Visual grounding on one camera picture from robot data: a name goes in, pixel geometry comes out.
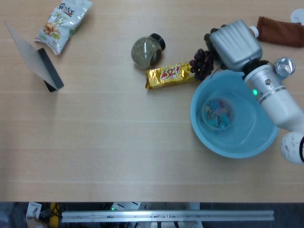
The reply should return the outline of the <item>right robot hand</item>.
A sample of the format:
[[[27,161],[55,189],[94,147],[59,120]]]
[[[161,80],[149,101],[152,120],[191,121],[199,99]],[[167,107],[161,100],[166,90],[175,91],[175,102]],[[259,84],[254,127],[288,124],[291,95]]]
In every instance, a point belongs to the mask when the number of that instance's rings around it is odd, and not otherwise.
[[[262,48],[257,40],[259,31],[247,26],[243,20],[213,28],[204,40],[215,60],[226,69],[242,72],[250,61],[262,58]]]

